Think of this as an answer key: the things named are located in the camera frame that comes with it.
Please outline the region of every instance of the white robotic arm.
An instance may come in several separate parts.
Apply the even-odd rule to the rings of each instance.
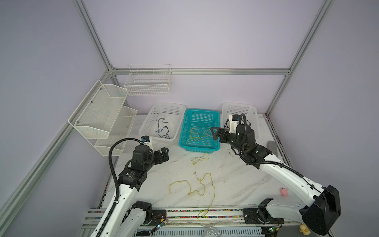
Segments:
[[[289,219],[304,223],[317,234],[326,235],[341,215],[338,190],[331,185],[323,187],[321,184],[304,177],[284,164],[270,150],[256,144],[254,131],[246,125],[244,114],[231,115],[229,120],[230,130],[216,127],[210,129],[213,139],[218,140],[220,138],[220,143],[230,144],[232,149],[238,150],[238,155],[246,165],[253,165],[257,169],[272,175],[302,200],[302,203],[280,203],[273,198],[267,198],[253,213],[244,215],[245,222],[247,223],[247,218],[257,220],[261,224],[269,223],[277,218]],[[125,140],[139,141],[134,138],[125,138],[116,142],[112,147],[114,148]],[[113,179],[119,184],[119,197],[117,198],[117,191],[115,191],[112,205],[108,206],[91,237],[130,237],[141,224],[147,224],[151,220],[151,204],[138,201],[133,204],[130,213],[123,221],[133,197],[146,179],[147,171],[154,164],[168,160],[168,149],[161,148],[162,153],[160,151],[153,152],[148,136],[142,137],[142,141],[139,142],[141,144],[133,152],[132,166],[129,168],[129,162],[126,164],[118,181],[113,170]],[[112,170],[111,152],[112,148],[109,154]],[[145,236],[150,235],[163,225],[164,219],[150,232],[144,233]]]
[[[246,124],[245,114],[230,115],[229,121],[230,129],[220,127],[210,129],[213,139],[230,144],[233,151],[238,150],[238,155],[246,165],[253,165],[272,175],[303,202],[280,203],[273,198],[267,198],[258,206],[258,211],[252,218],[262,224],[268,223],[273,218],[290,219],[304,223],[317,234],[326,235],[341,215],[338,190],[331,185],[323,187],[306,178],[284,164],[270,150],[256,144],[254,130]]]

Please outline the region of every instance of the teal plastic basket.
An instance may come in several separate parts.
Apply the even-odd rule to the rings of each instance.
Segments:
[[[213,140],[211,127],[220,127],[220,113],[212,110],[187,110],[184,114],[182,132],[180,134],[179,146],[186,151],[212,153],[220,149],[220,142]],[[195,141],[190,138],[190,130],[192,136],[202,137]]]

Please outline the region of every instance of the yellow string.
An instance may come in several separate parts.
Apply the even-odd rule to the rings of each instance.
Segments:
[[[193,131],[191,131],[192,129],[196,129],[196,128],[198,128],[198,126],[197,126],[197,127],[194,127],[194,128],[191,128],[191,129],[189,130],[189,138],[188,138],[188,140],[187,140],[187,142],[186,142],[186,146],[187,146],[187,143],[188,143],[188,141],[189,141],[190,139],[192,139],[192,140],[194,140],[194,141],[200,141],[202,138],[204,138],[204,137],[206,137],[206,136],[210,136],[210,137],[213,138],[213,136],[211,136],[211,135],[209,135],[209,134],[205,134],[205,135],[204,135],[204,133],[206,133],[207,131],[210,131],[210,129],[208,129],[207,131],[205,131],[205,132],[203,133],[203,136],[200,137],[199,134],[198,134],[197,132],[193,132]]]
[[[191,195],[192,193],[197,192],[197,194],[198,194],[200,197],[202,197],[202,196],[205,195],[205,185],[202,183],[202,181],[205,179],[205,176],[206,176],[207,174],[209,174],[209,176],[210,176],[210,178],[211,178],[212,186],[213,186],[213,188],[215,189],[215,193],[214,193],[214,195],[213,195],[213,199],[212,199],[212,202],[211,202],[211,204],[209,205],[209,207],[208,207],[207,209],[205,209],[205,210],[200,211],[199,214],[197,215],[196,219],[202,218],[202,217],[204,217],[204,216],[208,213],[208,210],[209,210],[209,208],[211,208],[211,206],[213,205],[213,201],[215,200],[215,197],[216,197],[216,187],[213,185],[213,180],[212,180],[212,175],[211,175],[211,173],[206,173],[202,179],[199,179],[198,177],[196,177],[197,180],[200,182],[200,184],[202,184],[203,187],[204,187],[204,193],[203,193],[203,195],[200,195],[200,193],[199,193],[197,190],[195,190],[195,191],[192,192],[191,185],[190,185],[190,183],[189,183],[187,180],[183,180],[183,181],[175,181],[175,182],[173,182],[172,184],[170,184],[170,185],[168,186],[168,190],[169,190],[169,192],[171,193],[171,190],[170,190],[170,186],[171,186],[171,185],[173,185],[173,184],[175,184],[175,183],[183,183],[183,182],[187,182],[188,185],[189,185],[189,193],[188,193],[188,195]]]
[[[204,155],[202,157],[193,158],[191,161],[192,161],[193,165],[196,165],[196,163],[199,162],[199,161],[201,161],[201,160],[209,160],[209,153],[204,153]]]

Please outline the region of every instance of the white plastic basket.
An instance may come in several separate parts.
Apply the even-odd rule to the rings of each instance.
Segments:
[[[184,105],[156,102],[151,108],[138,133],[141,136],[147,135],[154,137],[154,140],[174,141],[180,125],[182,124],[185,111],[186,107]],[[162,132],[159,134],[156,132],[158,129],[162,129]]]
[[[171,90],[169,64],[130,64],[125,89],[130,96],[169,95]]]
[[[250,122],[250,127],[254,130],[255,139],[259,137],[259,128],[258,128],[258,113],[257,108],[252,105],[237,104],[237,103],[223,103],[222,112],[221,112],[221,127],[225,126],[226,121],[229,119],[229,115],[240,115],[244,113],[246,119],[248,120],[247,124]]]
[[[100,81],[99,89],[91,98],[80,116],[69,123],[85,139],[107,139],[116,121],[128,90],[116,85],[104,85]]]

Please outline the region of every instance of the white marble surface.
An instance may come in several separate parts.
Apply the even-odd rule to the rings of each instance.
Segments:
[[[138,130],[146,115],[137,115],[129,137],[140,139]],[[258,144],[267,146],[267,142],[273,140],[266,121],[262,114],[258,115],[259,139]],[[271,175],[257,170],[253,166],[246,166],[236,156],[227,144],[221,144],[220,150],[210,154],[209,160],[199,161],[193,165],[191,159],[203,156],[199,152],[187,152],[179,147],[180,134],[173,142],[154,141],[154,150],[162,147],[169,148],[169,161],[155,165],[147,173],[147,179],[135,197],[135,201],[146,201],[152,203],[153,207],[208,207],[213,199],[214,188],[211,185],[209,175],[203,181],[205,195],[199,196],[190,191],[187,183],[176,183],[171,186],[171,194],[168,186],[177,181],[187,180],[192,191],[198,190],[204,193],[203,186],[197,178],[203,178],[204,174],[211,173],[216,197],[213,207],[242,207],[256,205],[265,198],[271,197],[280,201],[299,202],[300,199],[290,190],[288,197],[280,195],[279,189],[285,187]],[[134,147],[137,142],[128,141],[124,153],[118,159],[115,171],[118,174],[124,169],[125,164],[132,158]],[[107,188],[103,208],[110,203],[114,193],[113,180]]]

